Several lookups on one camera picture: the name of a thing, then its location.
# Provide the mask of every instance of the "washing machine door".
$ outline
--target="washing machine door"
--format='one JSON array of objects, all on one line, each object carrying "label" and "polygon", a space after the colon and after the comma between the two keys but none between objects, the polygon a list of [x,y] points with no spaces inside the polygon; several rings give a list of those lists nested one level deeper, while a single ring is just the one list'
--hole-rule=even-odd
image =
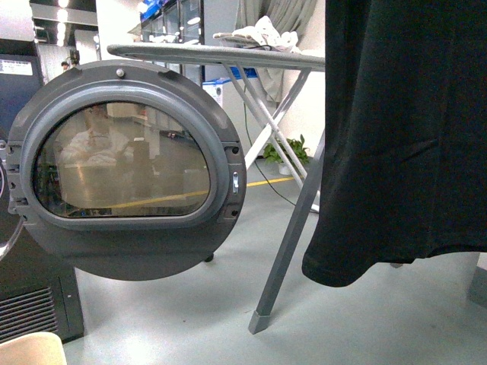
[{"label": "washing machine door", "polygon": [[[5,140],[7,135],[0,126],[0,159],[3,158]],[[7,174],[0,160],[0,261],[10,251],[21,230],[19,217],[8,213],[9,202]]]},{"label": "washing machine door", "polygon": [[19,112],[7,152],[11,205],[32,237],[108,278],[193,267],[244,202],[230,119],[196,84],[146,62],[94,62],[49,82]]}]

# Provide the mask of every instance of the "wall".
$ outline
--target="wall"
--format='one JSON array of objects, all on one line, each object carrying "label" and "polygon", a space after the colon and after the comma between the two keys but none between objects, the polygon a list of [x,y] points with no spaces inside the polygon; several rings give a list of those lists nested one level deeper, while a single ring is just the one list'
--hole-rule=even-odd
[{"label": "wall", "polygon": [[79,63],[83,65],[97,61],[97,48],[93,37],[97,32],[89,30],[75,30],[76,49],[79,51]]},{"label": "wall", "polygon": [[[304,54],[325,56],[325,0],[317,0],[317,5],[298,47]],[[298,71],[284,74],[284,92],[293,85]],[[303,90],[293,103],[285,118],[279,124],[287,138],[304,136],[304,146],[308,154],[314,155],[320,136],[325,128],[325,73],[312,72]]]},{"label": "wall", "polygon": [[0,14],[0,39],[33,41],[32,9],[29,0],[0,0]]},{"label": "wall", "polygon": [[140,0],[97,0],[98,33],[100,35],[101,59],[119,59],[107,52],[114,43],[132,43],[128,34],[140,23],[137,4]]},{"label": "wall", "polygon": [[69,57],[70,47],[58,47],[55,44],[39,44],[40,67],[43,70],[44,83],[62,74],[61,62]]}]

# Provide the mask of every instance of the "vent grille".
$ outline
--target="vent grille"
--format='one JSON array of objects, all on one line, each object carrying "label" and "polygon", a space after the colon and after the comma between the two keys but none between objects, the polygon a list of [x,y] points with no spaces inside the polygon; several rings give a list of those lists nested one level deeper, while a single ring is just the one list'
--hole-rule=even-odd
[{"label": "vent grille", "polygon": [[0,343],[32,332],[56,332],[51,288],[0,300]]}]

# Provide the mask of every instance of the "door glass window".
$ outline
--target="door glass window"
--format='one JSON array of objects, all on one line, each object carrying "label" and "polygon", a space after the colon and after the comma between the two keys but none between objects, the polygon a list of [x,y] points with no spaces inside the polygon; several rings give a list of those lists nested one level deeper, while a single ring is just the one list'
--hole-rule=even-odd
[{"label": "door glass window", "polygon": [[205,158],[187,129],[135,103],[92,105],[41,148],[37,198],[61,217],[180,216],[208,197]]}]

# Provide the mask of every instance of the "potted plant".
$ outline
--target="potted plant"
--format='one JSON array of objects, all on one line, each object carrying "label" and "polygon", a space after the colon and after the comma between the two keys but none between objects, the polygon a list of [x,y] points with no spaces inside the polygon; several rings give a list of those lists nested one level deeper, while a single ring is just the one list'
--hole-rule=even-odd
[{"label": "potted plant", "polygon": [[[282,142],[280,140],[276,139],[278,142],[279,146],[281,146],[282,150],[284,151],[285,155],[288,157],[288,159],[291,161],[291,164],[295,167],[294,162],[292,159],[289,157],[288,152],[284,149],[284,146],[282,145]],[[293,152],[296,154],[296,157],[299,159],[299,161],[305,165],[307,163],[310,163],[310,159],[307,156],[307,150],[309,148],[306,148],[304,146],[304,137],[303,135],[300,136],[299,140],[293,139],[293,138],[286,138],[286,141],[288,141],[289,145],[291,146]],[[266,159],[266,162],[276,162],[279,166],[279,172],[282,175],[290,175],[291,172],[289,171],[287,165],[284,163],[284,161],[281,159],[281,156],[277,153],[275,150],[274,146],[270,143],[266,145],[266,148],[264,148],[264,153],[263,157]]]}]

